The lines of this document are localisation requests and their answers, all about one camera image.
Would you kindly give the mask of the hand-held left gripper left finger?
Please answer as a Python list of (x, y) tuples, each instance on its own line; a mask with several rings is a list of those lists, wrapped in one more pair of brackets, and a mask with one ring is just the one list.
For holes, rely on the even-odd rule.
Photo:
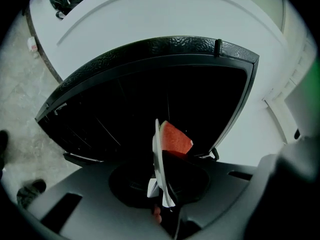
[(36, 198), (28, 211), (39, 221), (62, 221), (57, 205), (68, 197), (73, 210), (63, 222), (59, 235), (66, 239), (170, 239), (149, 209), (129, 207), (109, 187), (114, 164), (87, 165)]

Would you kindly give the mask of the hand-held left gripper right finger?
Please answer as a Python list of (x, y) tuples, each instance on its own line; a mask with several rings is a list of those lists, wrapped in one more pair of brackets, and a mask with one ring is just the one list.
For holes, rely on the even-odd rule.
[(204, 229), (220, 217), (249, 184), (255, 168), (213, 159), (189, 161), (164, 151), (168, 192), (175, 206), (162, 209), (162, 226), (175, 240)]

